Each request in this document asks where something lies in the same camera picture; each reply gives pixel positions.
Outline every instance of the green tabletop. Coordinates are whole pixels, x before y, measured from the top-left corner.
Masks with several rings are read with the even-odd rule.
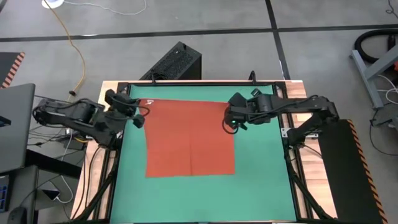
[[[133,85],[131,97],[227,102],[236,92],[250,98],[254,88]],[[126,125],[111,223],[295,221],[276,118],[234,135],[235,175],[147,178],[144,128]]]

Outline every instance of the black hose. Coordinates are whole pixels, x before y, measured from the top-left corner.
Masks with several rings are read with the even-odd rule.
[[[380,29],[380,30],[372,30],[369,32],[366,32],[362,35],[360,35],[356,40],[354,44],[354,49],[358,51],[360,56],[365,62],[369,63],[374,63],[378,58],[372,57],[368,55],[363,49],[362,49],[362,42],[370,37],[375,37],[379,35],[396,35],[398,34],[398,29]]]

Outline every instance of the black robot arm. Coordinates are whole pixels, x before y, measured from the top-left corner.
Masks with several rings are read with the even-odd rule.
[[[104,105],[89,99],[74,103],[43,99],[32,115],[41,125],[61,124],[92,137],[100,147],[116,150],[120,146],[118,133],[124,130],[126,121],[131,119],[137,128],[141,128],[145,119],[143,115],[136,114],[139,107],[137,99],[108,90],[105,101],[110,105],[107,111],[104,111]]]
[[[235,130],[247,129],[245,123],[264,124],[283,113],[313,113],[312,117],[297,128],[287,131],[289,145],[303,143],[305,137],[322,126],[339,120],[335,104],[323,96],[313,95],[309,98],[283,99],[275,95],[263,94],[255,89],[253,98],[245,99],[235,93],[229,99],[225,111],[224,123]]]

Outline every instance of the orange cloth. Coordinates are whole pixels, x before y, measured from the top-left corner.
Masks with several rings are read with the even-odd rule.
[[[221,127],[227,103],[142,99],[140,105],[150,109],[146,177],[235,173],[233,135]]]

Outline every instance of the gray floor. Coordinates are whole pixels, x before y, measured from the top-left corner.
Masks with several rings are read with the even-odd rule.
[[[123,12],[138,11],[143,6],[140,0],[88,2]],[[398,3],[392,2],[398,9]],[[56,11],[73,35],[271,27],[266,4],[261,0],[147,0],[147,4],[147,9],[136,16],[67,4]],[[393,15],[385,13],[387,0],[272,0],[272,6],[278,27],[398,22]],[[64,35],[52,13],[44,9],[40,1],[8,0],[0,12],[0,27],[0,37]],[[342,118],[354,121],[389,222],[398,223],[398,157],[373,149],[368,133],[373,115],[371,102],[353,61],[348,58],[355,39],[363,32],[366,30],[284,32],[280,38],[291,79],[303,80],[308,95],[327,96],[336,103]],[[247,79],[251,70],[255,70],[260,79],[283,79],[272,33],[77,40],[75,44],[87,63],[87,78],[79,97],[97,100],[103,80],[140,78],[178,41],[203,54],[203,79]],[[385,38],[364,43],[365,49],[375,56],[381,55],[385,46]],[[80,59],[67,41],[3,42],[0,51],[26,53],[12,85],[34,82],[39,95],[64,100],[81,75]],[[388,88],[382,80],[380,85]],[[373,139],[383,151],[398,154],[396,131],[377,128]],[[53,157],[63,153],[62,146],[55,143],[36,150]],[[76,162],[80,156],[70,160]],[[44,181],[51,175],[43,173],[40,178]],[[67,180],[76,189],[77,182]],[[67,200],[69,193],[65,185],[60,179],[56,185],[62,190],[61,198]],[[41,207],[49,205],[40,202]],[[39,214],[39,223],[66,220],[60,206]]]

